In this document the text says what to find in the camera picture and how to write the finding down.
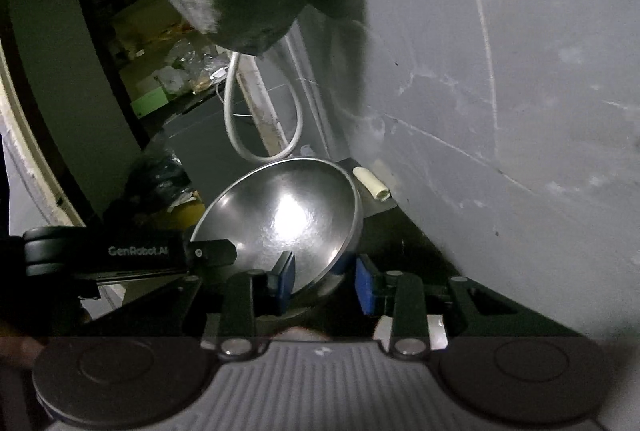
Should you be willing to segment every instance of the green box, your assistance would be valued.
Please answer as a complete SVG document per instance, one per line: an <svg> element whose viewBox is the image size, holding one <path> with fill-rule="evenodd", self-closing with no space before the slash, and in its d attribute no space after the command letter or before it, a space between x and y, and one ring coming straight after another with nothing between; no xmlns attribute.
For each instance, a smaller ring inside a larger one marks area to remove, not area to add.
<svg viewBox="0 0 640 431"><path fill-rule="evenodd" d="M142 118L168 103L169 100L164 94L164 90L161 87L158 87L134 100L131 103L131 107L133 108L133 112L136 114L136 117Z"/></svg>

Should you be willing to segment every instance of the white pipe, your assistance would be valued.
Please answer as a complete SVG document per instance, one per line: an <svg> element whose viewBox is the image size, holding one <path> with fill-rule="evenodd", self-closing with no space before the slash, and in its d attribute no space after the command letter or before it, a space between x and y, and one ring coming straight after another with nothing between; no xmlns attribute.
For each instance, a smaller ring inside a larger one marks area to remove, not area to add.
<svg viewBox="0 0 640 431"><path fill-rule="evenodd" d="M228 73L226 74L226 83L225 83L225 100L223 106L223 116L225 119L225 128L226 134L229 137L229 142L231 146L236 150L236 153L239 154L245 160L249 162L256 162L258 164L268 164L270 162L275 162L276 160L281 160L286 158L293 150L296 148L298 143L300 142L300 137L302 136L302 106L300 105L300 99L296 94L296 90L293 88L293 85L288 82L289 90L291 91L291 96L293 97L293 103L296 107L296 131L293 134L293 138L291 142L284 148L280 153L273 156L257 156L251 153L240 141L238 137L238 133L236 132L236 124L234 123L234 87L236 84L236 72L238 70L238 62L240 60L240 53L233 52L231 54L231 62L229 64Z"/></svg>

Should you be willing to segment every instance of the bowl rim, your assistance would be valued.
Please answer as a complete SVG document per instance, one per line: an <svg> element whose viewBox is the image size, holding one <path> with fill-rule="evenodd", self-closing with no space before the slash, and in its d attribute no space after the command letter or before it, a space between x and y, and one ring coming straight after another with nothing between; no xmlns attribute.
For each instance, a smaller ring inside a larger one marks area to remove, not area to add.
<svg viewBox="0 0 640 431"><path fill-rule="evenodd" d="M351 175L349 174L349 172L343 169L342 167L338 166L336 163L331 162L330 160L322 159L322 158L296 157L296 158L286 158L283 160L277 160L275 162L270 162L263 166L257 167L253 171L250 171L246 175L238 178L238 180L236 180L231 185L229 185L224 191L220 192L220 194L216 197L216 199L213 200L213 202L211 202L209 207L207 207L207 210L204 211L204 214L198 220L198 223L196 224L195 228L193 229L193 233L191 234L191 241L201 241L196 239L196 236L200 230L200 226L203 224L204 220L207 218L209 211L222 199L223 196L225 196L225 194L227 194L231 189L236 187L240 182L246 180L252 175L255 175L256 173L262 171L263 169L267 169L268 167L272 167L280 164L286 164L287 162L292 162L297 160L308 160L311 162L320 162L340 172L342 176L344 176L347 179L347 183L351 186L351 192L353 193L353 198L355 202L354 202L354 209L353 209L353 218L351 219L351 227L349 229L348 237L346 237L345 240L342 242L340 249L338 250L338 252L336 252L331 263L329 263L329 265L324 267L324 269L322 269L322 271L312 281L310 281L305 286L303 286L300 290L297 290L294 294L292 294L294 296L298 296L300 294L307 292L308 290L312 289L316 284L318 284L320 281L322 281L322 279L324 279L324 277L329 272L331 272L332 268L336 265L336 263L340 261L340 258L342 257L342 255L348 250L354 236L357 237L358 239L360 238L360 234L358 233L362 231L362 224L364 221L363 213L362 213L362 199L360 198L360 193L358 192L358 188L356 187L356 184L353 178L351 177Z"/></svg>

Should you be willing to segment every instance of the blue gripper pad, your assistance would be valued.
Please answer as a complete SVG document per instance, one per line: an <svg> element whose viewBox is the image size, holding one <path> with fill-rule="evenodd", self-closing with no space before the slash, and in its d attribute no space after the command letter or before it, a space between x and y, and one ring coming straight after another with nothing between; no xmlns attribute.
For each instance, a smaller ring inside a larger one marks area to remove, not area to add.
<svg viewBox="0 0 640 431"><path fill-rule="evenodd" d="M356 261L355 284L362 313L366 316L374 315L376 297L373 295L373 276L364 266L360 258Z"/></svg>

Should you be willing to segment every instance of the yellow object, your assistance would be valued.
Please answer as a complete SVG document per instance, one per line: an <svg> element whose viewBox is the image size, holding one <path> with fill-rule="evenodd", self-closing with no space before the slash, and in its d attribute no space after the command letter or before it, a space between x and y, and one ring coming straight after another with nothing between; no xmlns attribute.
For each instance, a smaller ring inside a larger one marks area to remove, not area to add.
<svg viewBox="0 0 640 431"><path fill-rule="evenodd" d="M355 176L362 185L371 193L376 200L384 202L391 197L391 192L375 175L364 167L354 167L353 176Z"/></svg>
<svg viewBox="0 0 640 431"><path fill-rule="evenodd" d="M171 212L162 210L152 214L152 223L154 228L162 231L183 231L200 220L204 211L205 205L198 199L196 202L188 202L186 204L178 205Z"/></svg>

